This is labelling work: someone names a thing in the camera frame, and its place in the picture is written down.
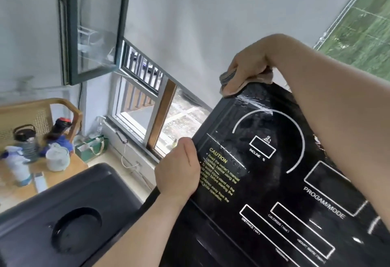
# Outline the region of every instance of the cup holder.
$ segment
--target cup holder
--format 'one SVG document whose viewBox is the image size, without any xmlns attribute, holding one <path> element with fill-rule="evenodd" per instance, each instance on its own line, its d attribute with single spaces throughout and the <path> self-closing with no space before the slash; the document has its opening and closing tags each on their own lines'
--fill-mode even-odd
<svg viewBox="0 0 390 267">
<path fill-rule="evenodd" d="M 51 244 L 62 254 L 80 253 L 96 240 L 101 225 L 101 216 L 97 210 L 89 207 L 72 210 L 54 226 Z"/>
</svg>

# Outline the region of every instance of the roller blind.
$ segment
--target roller blind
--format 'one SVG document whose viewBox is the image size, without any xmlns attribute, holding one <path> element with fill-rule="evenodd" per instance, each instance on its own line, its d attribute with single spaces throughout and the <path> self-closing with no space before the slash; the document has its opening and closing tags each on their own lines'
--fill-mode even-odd
<svg viewBox="0 0 390 267">
<path fill-rule="evenodd" d="M 124 37 L 210 107 L 234 55 L 272 33 L 309 46 L 349 0 L 129 0 Z M 284 85 L 280 73 L 275 82 Z"/>
</svg>

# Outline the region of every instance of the wooden table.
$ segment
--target wooden table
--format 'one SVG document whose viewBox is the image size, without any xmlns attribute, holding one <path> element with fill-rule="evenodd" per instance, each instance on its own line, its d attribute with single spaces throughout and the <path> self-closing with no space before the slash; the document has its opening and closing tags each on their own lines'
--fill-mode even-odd
<svg viewBox="0 0 390 267">
<path fill-rule="evenodd" d="M 43 157 L 29 164 L 29 166 L 31 173 L 43 171 L 48 187 L 54 186 L 88 168 L 87 164 L 76 154 L 71 156 L 71 163 L 64 171 L 49 171 L 46 166 L 46 158 Z M 37 194 L 34 181 L 24 187 L 16 185 L 15 178 L 4 160 L 0 161 L 0 178 L 0 212 Z"/>
</svg>

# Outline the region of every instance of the forearm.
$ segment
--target forearm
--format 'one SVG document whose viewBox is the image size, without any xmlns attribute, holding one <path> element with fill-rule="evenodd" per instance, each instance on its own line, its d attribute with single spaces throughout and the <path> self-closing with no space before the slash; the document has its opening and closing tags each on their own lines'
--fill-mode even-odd
<svg viewBox="0 0 390 267">
<path fill-rule="evenodd" d="M 182 207 L 160 195 L 94 267 L 157 267 Z"/>
<path fill-rule="evenodd" d="M 390 84 L 279 36 L 270 60 L 329 156 L 390 226 Z"/>
</svg>

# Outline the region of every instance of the person's right hand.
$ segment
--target person's right hand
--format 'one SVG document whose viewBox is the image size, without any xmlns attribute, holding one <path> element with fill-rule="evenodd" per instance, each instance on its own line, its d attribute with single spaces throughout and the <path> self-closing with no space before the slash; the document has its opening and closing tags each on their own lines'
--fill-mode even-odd
<svg viewBox="0 0 390 267">
<path fill-rule="evenodd" d="M 245 80 L 262 73 L 267 66 L 274 67 L 269 55 L 270 49 L 274 48 L 276 41 L 282 36 L 283 34 L 273 34 L 261 38 L 237 53 L 227 70 L 232 73 L 237 69 L 236 74 L 223 88 L 222 95 L 230 96 L 236 93 Z"/>
<path fill-rule="evenodd" d="M 199 185 L 200 165 L 191 138 L 181 138 L 154 169 L 160 195 L 183 207 Z"/>
</svg>

